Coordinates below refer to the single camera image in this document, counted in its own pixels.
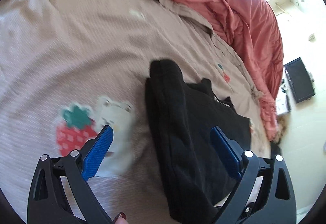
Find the left hand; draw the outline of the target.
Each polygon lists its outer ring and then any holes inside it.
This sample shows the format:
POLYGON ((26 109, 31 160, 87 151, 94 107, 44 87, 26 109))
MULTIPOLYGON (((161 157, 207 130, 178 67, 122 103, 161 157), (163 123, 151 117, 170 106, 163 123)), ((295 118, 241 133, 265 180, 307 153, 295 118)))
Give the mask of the left hand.
POLYGON ((125 213, 120 212, 113 220, 114 224, 128 224, 125 213))

